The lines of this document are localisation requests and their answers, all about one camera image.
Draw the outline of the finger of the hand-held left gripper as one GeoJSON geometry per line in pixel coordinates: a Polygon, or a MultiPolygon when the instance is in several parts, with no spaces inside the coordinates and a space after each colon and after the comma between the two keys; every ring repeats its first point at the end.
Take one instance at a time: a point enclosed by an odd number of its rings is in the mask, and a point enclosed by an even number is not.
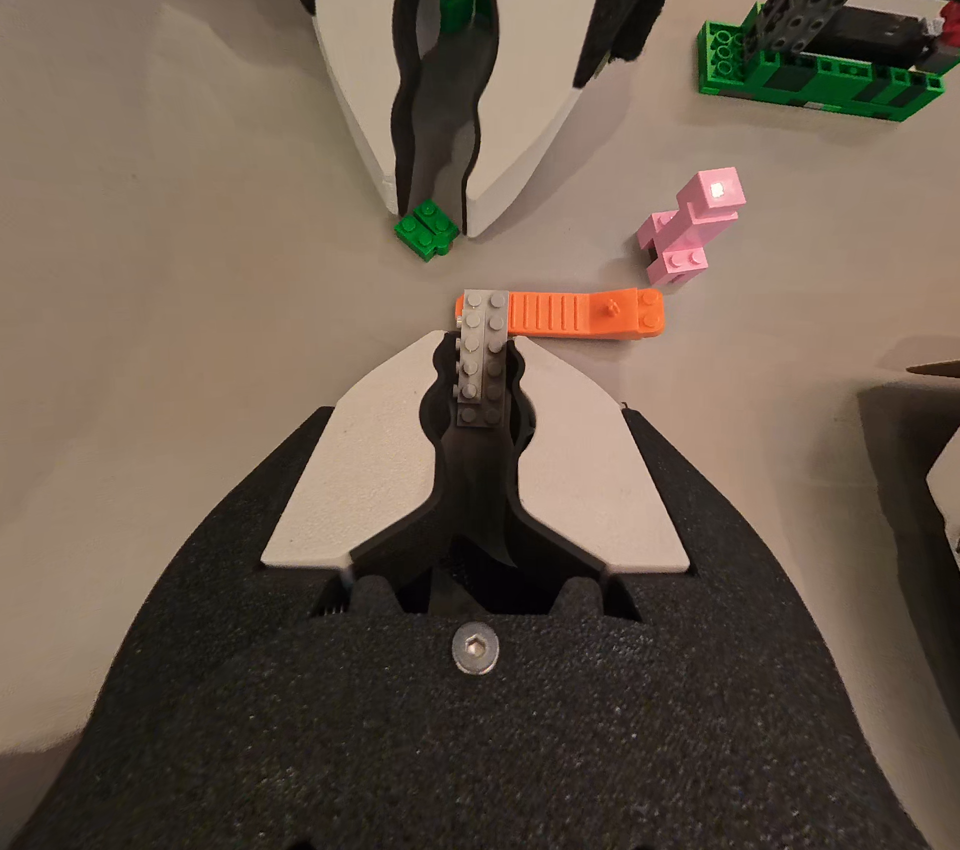
{"type": "Polygon", "coordinates": [[[438,0],[315,0],[314,28],[356,149],[385,207],[404,216],[415,163],[412,105],[438,0]]]}
{"type": "Polygon", "coordinates": [[[477,107],[479,149],[465,182],[465,234],[516,200],[574,107],[596,0],[493,0],[497,46],[477,107]]]}

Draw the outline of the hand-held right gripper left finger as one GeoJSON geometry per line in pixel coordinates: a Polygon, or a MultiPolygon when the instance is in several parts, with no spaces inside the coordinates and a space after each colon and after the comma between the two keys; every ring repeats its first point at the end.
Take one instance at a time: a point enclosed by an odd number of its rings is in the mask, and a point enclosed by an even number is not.
{"type": "Polygon", "coordinates": [[[434,330],[333,408],[261,554],[267,568],[407,584],[444,552],[454,334],[434,330]]]}

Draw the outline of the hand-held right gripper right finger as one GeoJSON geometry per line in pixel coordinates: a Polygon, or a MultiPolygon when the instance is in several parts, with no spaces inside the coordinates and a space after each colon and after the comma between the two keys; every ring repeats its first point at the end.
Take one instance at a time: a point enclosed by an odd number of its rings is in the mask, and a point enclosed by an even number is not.
{"type": "Polygon", "coordinates": [[[506,547],[540,584],[684,573],[690,559],[619,403],[528,338],[510,342],[506,547]]]}

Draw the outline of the grey toy brick plate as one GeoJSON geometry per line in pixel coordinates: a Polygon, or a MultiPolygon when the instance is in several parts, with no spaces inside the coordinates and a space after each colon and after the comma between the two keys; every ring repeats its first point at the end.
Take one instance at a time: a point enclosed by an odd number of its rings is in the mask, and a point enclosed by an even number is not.
{"type": "Polygon", "coordinates": [[[456,309],[456,424],[495,428],[504,423],[510,293],[467,289],[456,309]]]}

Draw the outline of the green square toy brick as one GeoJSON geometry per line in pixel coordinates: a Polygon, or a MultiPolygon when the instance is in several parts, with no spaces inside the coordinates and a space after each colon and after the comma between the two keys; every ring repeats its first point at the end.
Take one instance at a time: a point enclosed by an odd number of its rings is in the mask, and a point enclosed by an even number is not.
{"type": "Polygon", "coordinates": [[[446,255],[460,235],[457,225],[431,199],[398,219],[393,231],[401,243],[425,262],[446,255]]]}

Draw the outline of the orange brick separator tool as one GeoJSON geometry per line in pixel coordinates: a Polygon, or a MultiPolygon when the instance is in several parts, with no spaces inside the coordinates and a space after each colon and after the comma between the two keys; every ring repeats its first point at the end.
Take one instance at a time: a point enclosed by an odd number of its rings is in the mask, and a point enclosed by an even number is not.
{"type": "Polygon", "coordinates": [[[666,326],[664,296],[651,288],[503,294],[510,337],[638,341],[659,336],[666,326]]]}

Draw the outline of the green grey black brick build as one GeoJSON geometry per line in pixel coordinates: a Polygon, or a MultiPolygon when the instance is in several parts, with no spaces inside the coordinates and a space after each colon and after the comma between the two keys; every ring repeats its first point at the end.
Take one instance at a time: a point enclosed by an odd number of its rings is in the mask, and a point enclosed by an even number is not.
{"type": "Polygon", "coordinates": [[[699,91],[901,123],[959,63],[959,0],[765,0],[707,20],[699,91]]]}

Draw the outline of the pink toy brick pig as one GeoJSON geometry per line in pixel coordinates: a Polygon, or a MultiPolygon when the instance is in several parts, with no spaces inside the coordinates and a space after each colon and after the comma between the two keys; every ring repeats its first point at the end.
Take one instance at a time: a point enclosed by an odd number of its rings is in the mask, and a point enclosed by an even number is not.
{"type": "Polygon", "coordinates": [[[677,209],[651,214],[636,233],[650,256],[650,285],[662,289],[706,271],[708,243],[738,219],[745,203],[736,168],[696,173],[678,192],[677,209]]]}

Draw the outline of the green cardboard box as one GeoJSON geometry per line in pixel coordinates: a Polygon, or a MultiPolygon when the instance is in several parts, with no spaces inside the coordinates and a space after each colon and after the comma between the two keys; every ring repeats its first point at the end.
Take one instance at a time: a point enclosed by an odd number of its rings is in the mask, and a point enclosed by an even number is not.
{"type": "MultiPolygon", "coordinates": [[[[958,379],[959,359],[910,366],[907,372],[958,379]]],[[[945,444],[926,479],[930,496],[942,515],[954,561],[959,565],[959,429],[945,444]]]]}

